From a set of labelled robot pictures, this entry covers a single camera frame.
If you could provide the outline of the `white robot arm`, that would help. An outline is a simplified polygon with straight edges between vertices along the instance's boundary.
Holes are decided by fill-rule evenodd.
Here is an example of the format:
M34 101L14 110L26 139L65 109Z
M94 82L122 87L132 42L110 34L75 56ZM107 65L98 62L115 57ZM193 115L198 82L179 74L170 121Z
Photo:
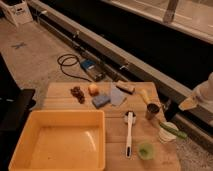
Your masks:
M182 111L196 108L199 103L213 103L213 72L209 75L208 80L197 85L191 95L179 104Z

